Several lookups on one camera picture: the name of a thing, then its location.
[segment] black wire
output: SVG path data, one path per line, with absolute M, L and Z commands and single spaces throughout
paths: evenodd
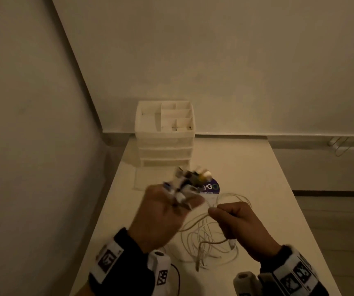
M 180 295 L 180 271 L 178 271 L 177 267 L 174 264 L 170 264 L 172 267 L 174 267 L 177 271 L 178 274 L 178 291 L 177 291 L 177 296 Z

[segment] floor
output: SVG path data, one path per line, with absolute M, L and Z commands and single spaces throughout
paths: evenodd
M 296 197 L 343 296 L 354 296 L 354 197 Z

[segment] purple sticker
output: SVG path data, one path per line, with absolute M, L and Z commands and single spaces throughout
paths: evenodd
M 212 179 L 208 181 L 205 185 L 203 185 L 200 193 L 208 194 L 219 194 L 220 193 L 220 186 L 216 180 Z

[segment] white table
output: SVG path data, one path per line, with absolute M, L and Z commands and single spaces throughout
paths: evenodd
M 293 244 L 316 268 L 330 295 L 340 295 L 320 249 L 311 233 L 288 182 L 266 139 L 195 138 L 191 166 L 209 169 L 221 192 L 246 196 L 254 212 L 280 244 Z M 121 228 L 129 227 L 143 191 L 134 188 L 139 166 L 135 138 L 130 138 L 113 184 L 92 234 L 80 270 L 71 290 L 75 294 L 86 282 L 89 269 L 101 247 Z M 207 210 L 204 204 L 188 218 Z M 171 241 L 174 252 L 185 251 L 179 237 Z M 260 264 L 240 247 L 239 257 L 226 265 L 195 271 L 193 263 L 174 260 L 181 273 L 180 295 L 235 295 L 233 278 L 238 272 L 259 273 Z M 170 276 L 172 288 L 176 275 Z

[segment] hand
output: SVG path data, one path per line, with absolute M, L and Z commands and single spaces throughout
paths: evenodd
M 227 239 L 237 239 L 249 255 L 262 262 L 281 249 L 246 202 L 219 204 L 209 208 L 209 215 L 218 222 Z
M 201 196 L 189 198 L 192 209 L 204 202 Z M 190 212 L 181 206 L 173 206 L 162 185 L 152 185 L 145 190 L 139 210 L 128 229 L 144 253 L 165 246 L 178 232 Z

